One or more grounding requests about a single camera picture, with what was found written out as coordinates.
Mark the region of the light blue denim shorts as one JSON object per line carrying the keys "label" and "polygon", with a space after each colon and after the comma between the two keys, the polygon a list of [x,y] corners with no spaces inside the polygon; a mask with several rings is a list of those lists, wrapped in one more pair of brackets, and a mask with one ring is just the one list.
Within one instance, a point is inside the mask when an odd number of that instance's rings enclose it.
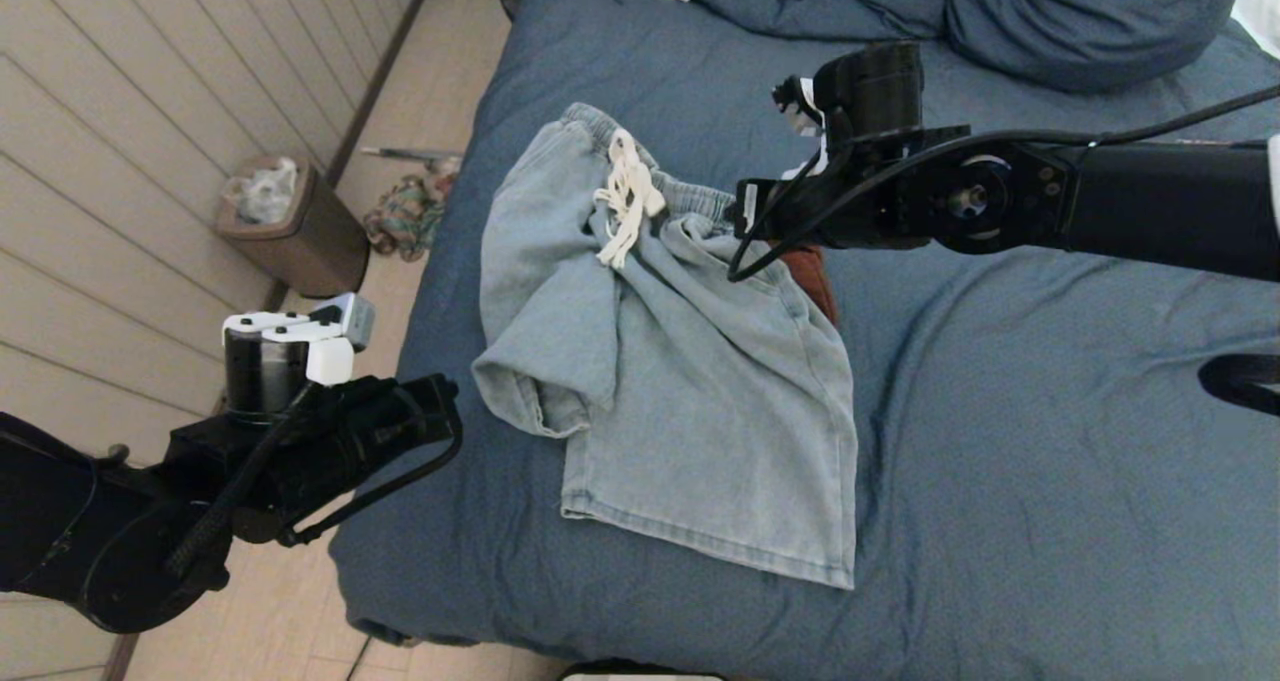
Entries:
{"label": "light blue denim shorts", "polygon": [[849,353],[782,262],[730,280],[731,202],[571,104],[494,195],[474,381],[564,444],[563,517],[851,589]]}

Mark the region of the rust brown folded garment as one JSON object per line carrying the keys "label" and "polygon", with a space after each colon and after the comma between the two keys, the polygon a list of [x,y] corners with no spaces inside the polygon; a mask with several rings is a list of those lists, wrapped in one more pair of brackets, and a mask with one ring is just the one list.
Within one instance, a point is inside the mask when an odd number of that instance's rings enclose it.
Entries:
{"label": "rust brown folded garment", "polygon": [[826,268],[823,250],[817,244],[799,244],[782,253],[792,279],[833,324],[838,324],[838,302]]}

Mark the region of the brown trash bin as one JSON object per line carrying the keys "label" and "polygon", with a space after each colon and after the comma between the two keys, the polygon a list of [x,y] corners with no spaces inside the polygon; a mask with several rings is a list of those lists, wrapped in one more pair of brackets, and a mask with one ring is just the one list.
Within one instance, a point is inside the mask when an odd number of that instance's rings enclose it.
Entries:
{"label": "brown trash bin", "polygon": [[283,221],[241,224],[220,198],[216,230],[262,271],[305,297],[356,292],[369,265],[365,230],[312,163],[292,160],[300,175]]}

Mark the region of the colourful crumpled cloth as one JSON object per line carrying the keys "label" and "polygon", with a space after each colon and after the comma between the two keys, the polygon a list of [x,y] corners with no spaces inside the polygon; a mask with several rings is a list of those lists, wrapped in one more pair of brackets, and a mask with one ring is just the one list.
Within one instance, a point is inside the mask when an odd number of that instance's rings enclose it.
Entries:
{"label": "colourful crumpled cloth", "polygon": [[404,262],[421,260],[433,248],[456,179],[456,172],[403,175],[364,216],[372,251]]}

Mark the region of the white plastic bin bag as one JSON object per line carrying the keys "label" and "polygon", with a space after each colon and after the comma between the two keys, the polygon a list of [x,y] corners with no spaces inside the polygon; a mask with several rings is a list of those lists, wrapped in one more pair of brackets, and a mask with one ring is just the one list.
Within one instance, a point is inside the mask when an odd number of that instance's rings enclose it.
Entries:
{"label": "white plastic bin bag", "polygon": [[298,175],[292,157],[257,157],[225,180],[221,198],[241,224],[279,224],[292,206]]}

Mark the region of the blue pillow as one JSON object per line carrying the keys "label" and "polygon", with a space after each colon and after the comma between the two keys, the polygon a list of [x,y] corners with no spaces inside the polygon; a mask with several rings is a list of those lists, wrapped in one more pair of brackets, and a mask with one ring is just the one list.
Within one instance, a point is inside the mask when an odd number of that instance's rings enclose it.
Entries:
{"label": "blue pillow", "polygon": [[1183,69],[1235,0],[945,0],[956,52],[1055,90],[1128,87]]}

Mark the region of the grey metal rod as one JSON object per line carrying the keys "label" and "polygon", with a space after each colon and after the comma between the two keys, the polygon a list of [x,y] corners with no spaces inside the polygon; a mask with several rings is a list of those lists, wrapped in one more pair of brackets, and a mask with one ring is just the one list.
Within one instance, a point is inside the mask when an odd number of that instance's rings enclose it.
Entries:
{"label": "grey metal rod", "polygon": [[433,174],[451,174],[451,172],[460,172],[462,165],[462,157],[460,154],[431,151],[431,148],[392,148],[365,145],[365,147],[358,148],[358,151],[360,154],[365,154],[365,156],[383,157],[383,160],[420,163],[425,172],[433,172]]}

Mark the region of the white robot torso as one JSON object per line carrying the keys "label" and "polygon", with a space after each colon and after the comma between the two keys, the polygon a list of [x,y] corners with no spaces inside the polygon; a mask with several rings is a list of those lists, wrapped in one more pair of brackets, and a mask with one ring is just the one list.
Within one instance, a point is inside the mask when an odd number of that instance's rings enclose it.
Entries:
{"label": "white robot torso", "polygon": [[659,666],[577,664],[556,681],[728,681],[721,675],[691,673]]}

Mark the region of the blue bed sheet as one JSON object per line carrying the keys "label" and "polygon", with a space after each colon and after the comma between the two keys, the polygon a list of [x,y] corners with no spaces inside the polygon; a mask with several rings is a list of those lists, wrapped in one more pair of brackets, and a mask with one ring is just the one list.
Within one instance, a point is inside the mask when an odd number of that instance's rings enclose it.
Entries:
{"label": "blue bed sheet", "polygon": [[465,443],[340,526],[349,622],[791,681],[1280,681],[1280,419],[1197,379],[1280,353],[1280,285],[1034,248],[828,253],[860,440],[851,591],[563,518],[561,445],[485,410],[483,227],[545,122],[593,104],[664,172],[732,189],[808,157],[769,90],[850,49],[691,3],[516,3],[399,361],[458,381]]}

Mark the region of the white pillow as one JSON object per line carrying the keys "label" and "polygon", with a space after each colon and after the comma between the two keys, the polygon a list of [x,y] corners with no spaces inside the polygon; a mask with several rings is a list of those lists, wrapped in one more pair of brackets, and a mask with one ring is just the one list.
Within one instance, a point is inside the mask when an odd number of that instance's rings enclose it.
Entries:
{"label": "white pillow", "polygon": [[1280,60],[1280,0],[1235,0],[1230,17],[1262,51]]}

